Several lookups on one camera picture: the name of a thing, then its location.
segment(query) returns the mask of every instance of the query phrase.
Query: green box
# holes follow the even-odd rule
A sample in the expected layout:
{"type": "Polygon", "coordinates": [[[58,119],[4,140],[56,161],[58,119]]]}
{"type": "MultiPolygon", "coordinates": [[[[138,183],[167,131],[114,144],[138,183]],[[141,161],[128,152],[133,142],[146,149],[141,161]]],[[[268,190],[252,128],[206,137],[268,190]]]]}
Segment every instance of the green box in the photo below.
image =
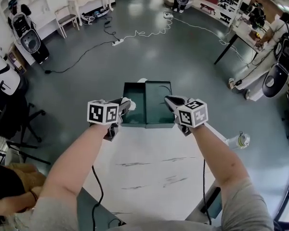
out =
{"type": "Polygon", "coordinates": [[[172,128],[174,115],[164,97],[172,95],[169,81],[125,83],[123,97],[136,103],[136,109],[123,116],[122,126],[139,128],[172,128]]]}

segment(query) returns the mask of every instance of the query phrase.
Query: white cable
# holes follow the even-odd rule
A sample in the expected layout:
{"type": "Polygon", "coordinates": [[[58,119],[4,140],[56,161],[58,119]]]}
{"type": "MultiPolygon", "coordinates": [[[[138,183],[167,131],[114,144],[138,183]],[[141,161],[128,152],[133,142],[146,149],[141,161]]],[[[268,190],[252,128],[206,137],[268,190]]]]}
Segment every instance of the white cable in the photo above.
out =
{"type": "MultiPolygon", "coordinates": [[[[179,20],[179,19],[177,19],[177,18],[175,18],[175,17],[174,17],[174,19],[177,20],[177,21],[180,21],[180,22],[182,22],[182,23],[184,23],[184,24],[187,24],[187,25],[189,25],[189,26],[191,26],[191,27],[200,28],[200,29],[206,30],[206,31],[208,31],[208,32],[211,32],[212,34],[214,34],[216,37],[218,37],[218,38],[220,39],[220,40],[219,40],[220,44],[222,44],[222,45],[229,45],[229,43],[227,43],[227,42],[225,42],[224,40],[222,40],[216,33],[212,32],[212,31],[210,31],[210,30],[208,30],[208,29],[206,29],[206,28],[203,28],[203,27],[200,27],[200,26],[193,26],[193,25],[191,25],[191,24],[189,24],[189,23],[187,23],[187,22],[181,21],[181,20],[179,20]]],[[[235,46],[231,46],[230,49],[233,50],[233,51],[236,53],[238,59],[239,59],[241,62],[243,62],[244,64],[247,64],[246,62],[244,62],[244,58],[239,54],[239,52],[237,52],[237,49],[236,49],[235,46]]]]}
{"type": "Polygon", "coordinates": [[[150,35],[145,35],[145,32],[138,32],[137,30],[135,31],[135,35],[134,36],[126,36],[123,40],[125,40],[126,38],[133,38],[133,37],[136,37],[137,35],[138,36],[142,36],[142,37],[150,37],[151,35],[158,35],[158,34],[165,34],[166,33],[166,30],[169,30],[171,27],[170,25],[172,24],[172,18],[167,20],[169,21],[170,23],[167,24],[166,28],[164,28],[163,30],[159,31],[158,33],[151,33],[150,35]]]}

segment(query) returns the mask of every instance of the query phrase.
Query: person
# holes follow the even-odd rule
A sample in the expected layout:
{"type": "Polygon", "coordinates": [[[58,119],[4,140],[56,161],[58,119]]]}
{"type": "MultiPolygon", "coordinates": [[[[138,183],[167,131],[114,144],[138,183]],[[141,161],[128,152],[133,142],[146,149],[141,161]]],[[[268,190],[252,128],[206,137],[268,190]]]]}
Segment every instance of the person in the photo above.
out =
{"type": "Polygon", "coordinates": [[[186,7],[186,5],[180,5],[178,3],[178,0],[173,0],[173,7],[172,7],[173,11],[178,12],[178,10],[179,10],[180,13],[183,13],[185,7],[186,7]]]}
{"type": "Polygon", "coordinates": [[[257,3],[256,7],[250,13],[249,22],[252,24],[253,28],[263,27],[265,24],[266,15],[264,13],[264,7],[262,3],[257,3]]]}
{"type": "Polygon", "coordinates": [[[247,88],[250,84],[256,82],[256,85],[251,89],[247,89],[245,92],[246,100],[257,101],[263,96],[262,85],[266,74],[271,69],[272,65],[276,62],[274,56],[274,47],[289,29],[289,13],[283,13],[282,16],[275,20],[269,30],[265,33],[263,38],[256,42],[255,46],[263,48],[263,44],[268,42],[267,46],[264,47],[257,57],[248,64],[248,68],[236,79],[230,78],[228,80],[229,88],[233,89],[236,87],[239,90],[247,88]]]}
{"type": "MultiPolygon", "coordinates": [[[[9,26],[12,29],[13,32],[14,32],[14,28],[13,28],[13,25],[12,25],[12,19],[17,13],[22,12],[29,19],[29,22],[30,22],[29,26],[31,27],[31,29],[34,30],[37,33],[37,31],[35,29],[35,26],[34,26],[33,22],[31,21],[31,19],[29,17],[31,15],[31,10],[29,9],[29,7],[27,5],[22,4],[21,6],[18,6],[17,0],[10,0],[9,4],[8,4],[8,8],[9,8],[9,10],[11,12],[9,14],[9,17],[8,17],[8,24],[9,24],[9,26]]],[[[31,55],[34,58],[34,60],[37,61],[38,64],[42,64],[44,60],[48,59],[49,52],[48,52],[47,47],[45,46],[45,44],[43,43],[43,41],[41,40],[40,37],[39,37],[39,40],[40,40],[40,47],[39,47],[38,51],[35,52],[35,53],[32,53],[31,55]]]]}
{"type": "MultiPolygon", "coordinates": [[[[103,125],[90,126],[58,158],[43,186],[29,225],[30,230],[78,230],[77,196],[97,158],[107,129],[108,127],[103,125]]],[[[191,128],[190,131],[221,188],[223,203],[221,228],[190,221],[159,221],[139,225],[126,224],[112,230],[274,230],[266,204],[254,189],[236,153],[205,125],[191,128]]]]}
{"type": "Polygon", "coordinates": [[[0,165],[0,226],[6,217],[34,207],[45,180],[34,165],[0,165]]]}

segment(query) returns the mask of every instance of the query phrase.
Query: floor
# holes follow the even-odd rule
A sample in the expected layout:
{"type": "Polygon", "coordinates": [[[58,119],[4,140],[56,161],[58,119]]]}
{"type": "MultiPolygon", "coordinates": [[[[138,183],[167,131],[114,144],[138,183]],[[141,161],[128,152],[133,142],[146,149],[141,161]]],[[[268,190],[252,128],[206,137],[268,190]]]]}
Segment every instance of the floor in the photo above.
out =
{"type": "MultiPolygon", "coordinates": [[[[167,21],[162,0],[116,0],[113,20],[108,31],[118,38],[134,35],[135,30],[147,34],[163,29],[167,21]]],[[[205,27],[223,37],[228,28],[195,9],[175,14],[192,25],[205,27]]],[[[237,151],[274,216],[281,204],[289,182],[289,143],[281,121],[287,102],[284,96],[258,102],[245,101],[242,95],[227,88],[229,77],[239,73],[244,64],[233,51],[214,65],[224,49],[211,33],[172,21],[165,35],[127,38],[116,47],[104,44],[87,53],[72,69],[63,74],[44,74],[35,65],[27,78],[30,88],[27,99],[47,112],[33,125],[43,138],[40,148],[27,152],[54,162],[64,150],[88,127],[87,102],[115,99],[122,96],[124,82],[140,78],[171,81],[173,93],[200,98],[208,104],[209,123],[227,138],[239,131],[251,136],[247,149],[237,151]]],[[[61,71],[71,66],[89,48],[114,40],[103,32],[104,20],[80,31],[70,27],[67,39],[54,35],[46,40],[51,56],[44,69],[61,71]]],[[[237,40],[235,46],[246,61],[253,52],[237,40]]],[[[43,172],[49,168],[39,165],[43,172]]],[[[80,230],[91,230],[91,209],[95,201],[85,190],[79,195],[80,230]]],[[[98,230],[106,230],[113,216],[105,209],[97,211],[98,230]]]]}

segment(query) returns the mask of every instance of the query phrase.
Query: office chair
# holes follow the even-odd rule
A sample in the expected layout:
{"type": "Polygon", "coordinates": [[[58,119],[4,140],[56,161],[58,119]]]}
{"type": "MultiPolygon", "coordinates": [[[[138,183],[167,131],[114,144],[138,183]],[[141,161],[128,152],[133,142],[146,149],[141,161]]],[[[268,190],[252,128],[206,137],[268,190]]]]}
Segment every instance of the office chair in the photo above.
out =
{"type": "Polygon", "coordinates": [[[24,144],[24,135],[26,129],[28,128],[36,140],[41,142],[42,139],[36,135],[30,125],[30,121],[35,119],[38,115],[46,115],[46,112],[39,110],[30,115],[31,107],[34,107],[34,105],[31,103],[27,104],[23,92],[17,90],[13,95],[11,95],[4,109],[2,112],[0,112],[0,136],[11,139],[17,131],[21,130],[21,139],[19,145],[21,146],[24,144]]]}

